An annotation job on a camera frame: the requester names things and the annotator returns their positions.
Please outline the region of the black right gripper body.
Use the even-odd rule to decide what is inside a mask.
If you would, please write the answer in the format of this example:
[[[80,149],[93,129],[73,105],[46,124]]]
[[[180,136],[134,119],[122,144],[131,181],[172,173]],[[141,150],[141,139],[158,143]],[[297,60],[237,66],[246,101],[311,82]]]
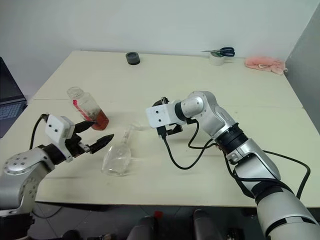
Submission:
[[[164,96],[164,97],[161,97],[161,102],[162,104],[168,104],[169,103],[169,100]],[[181,125],[177,124],[177,123],[171,123],[170,126],[174,125],[174,128],[173,129],[165,129],[166,130],[166,135],[167,136],[170,136],[170,135],[174,135],[174,134],[177,134],[177,133],[180,133],[183,131],[183,128]]]

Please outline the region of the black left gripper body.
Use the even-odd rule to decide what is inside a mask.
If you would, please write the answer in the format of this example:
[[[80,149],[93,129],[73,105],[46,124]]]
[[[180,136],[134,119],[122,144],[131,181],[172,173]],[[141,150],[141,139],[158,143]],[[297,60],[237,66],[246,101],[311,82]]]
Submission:
[[[82,143],[82,138],[77,134],[73,134],[71,138],[66,139],[65,146],[73,158],[77,158],[90,151],[89,146]]]

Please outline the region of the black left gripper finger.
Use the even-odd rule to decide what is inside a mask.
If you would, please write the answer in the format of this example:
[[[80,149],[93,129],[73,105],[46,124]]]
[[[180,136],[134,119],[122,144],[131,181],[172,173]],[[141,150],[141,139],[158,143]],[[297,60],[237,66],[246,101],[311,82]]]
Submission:
[[[99,138],[95,143],[89,146],[89,152],[91,154],[98,152],[99,150],[107,146],[109,142],[112,141],[113,138],[114,138],[114,134],[105,135]]]
[[[86,130],[88,130],[89,128],[91,128],[94,124],[96,124],[96,121],[94,120],[85,120],[82,122],[79,122],[77,124],[74,125],[74,134],[78,134],[78,133],[82,133]]]

